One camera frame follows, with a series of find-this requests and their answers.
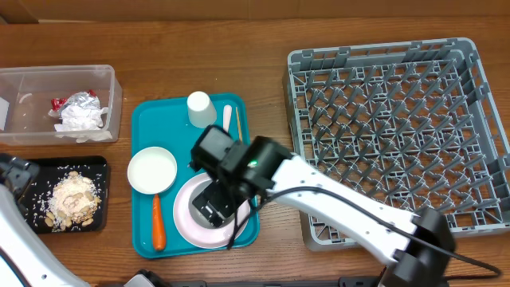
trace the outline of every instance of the paper cup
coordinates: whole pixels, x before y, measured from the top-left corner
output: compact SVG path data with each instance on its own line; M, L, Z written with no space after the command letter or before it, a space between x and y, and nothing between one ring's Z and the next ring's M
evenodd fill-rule
M197 128L205 128L216 121L216 109L204 92L193 92L188 96L188 117Z

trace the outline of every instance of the pink plate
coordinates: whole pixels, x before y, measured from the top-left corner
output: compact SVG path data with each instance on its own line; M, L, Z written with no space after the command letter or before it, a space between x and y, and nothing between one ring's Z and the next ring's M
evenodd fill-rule
M196 175L181 187L174 202L174 222L177 231L189 243L205 249L219 248L227 245L233 232L233 220L225 226L213 228L208 226L206 218L191 205L192 196L196 197L211 182L212 180L207 173ZM248 216L249 210L247 201L241 204L237 209L237 220L241 221L244 217ZM246 224L239 230L237 237L241 235L245 227Z

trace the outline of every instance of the plastic container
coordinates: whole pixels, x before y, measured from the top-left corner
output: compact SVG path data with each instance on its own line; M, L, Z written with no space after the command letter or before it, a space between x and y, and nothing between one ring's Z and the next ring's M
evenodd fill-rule
M188 118L186 97L151 100L136 107L131 118L131 154L146 147L163 147L174 155L177 161L177 176L174 184L159 194L161 200L161 211L163 223L167 235L167 245L164 250L156 251L152 246L152 195L143 195L132 189L131 192L131 213L133 247L136 252L145 258L164 258L186 254L197 254L223 250L203 249L192 245L184 239L174 223L174 202L181 187L198 173L189 167L191 161L191 148L198 137L202 134L203 128L196 128ZM245 103L241 98L232 93L210 95L216 111L223 111L226 105L233 110L238 108L241 122L242 141L249 144L248 118L246 117ZM218 115L215 124L222 124L222 116ZM236 117L230 118L230 135L234 139L239 138ZM260 230L258 214L254 215L246 223L245 230L236 239L233 247L250 245L258 236Z
M99 97L102 108L109 107L108 114L103 115L103 128L55 132L54 124L61 120L48 116L51 99L68 98L90 89ZM122 88L109 65L0 69L0 143L75 144L77 136L98 135L108 137L102 142L117 141L121 109Z
M510 230L507 136L477 47L467 38L288 55L294 149L389 206L443 212L455 236ZM311 250L356 246L301 214Z

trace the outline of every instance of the dish rack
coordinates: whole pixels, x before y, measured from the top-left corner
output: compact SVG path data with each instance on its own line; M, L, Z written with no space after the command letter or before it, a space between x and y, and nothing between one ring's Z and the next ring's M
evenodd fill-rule
M295 152L389 206L445 213L455 236L509 230L508 140L480 56L467 38L288 55ZM356 246L301 214L311 250Z

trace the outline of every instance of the wooden table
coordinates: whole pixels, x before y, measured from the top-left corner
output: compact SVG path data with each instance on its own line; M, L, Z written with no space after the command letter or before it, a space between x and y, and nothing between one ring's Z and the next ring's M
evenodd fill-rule
M172 281L376 275L382 266L363 249L309 251L302 242L298 212L276 205L261 212L260 235L247 248L153 261L141 258L131 245L131 189L126 178L133 109L145 100L187 96L196 90L234 92L246 102L252 137L271 136L291 147L281 79L286 57L294 49L470 37L481 53L503 124L510 128L510 100L505 98L510 93L508 35L510 18L498 17L0 26L0 66L110 64L124 90L116 143L1 149L26 158L102 155L108 160L112 183L106 228L41 236L64 265L91 283L126 281L141 268ZM510 273L508 235L461 239L458 251ZM458 261L449 267L451 274L477 271ZM509 284L507 276L453 286Z

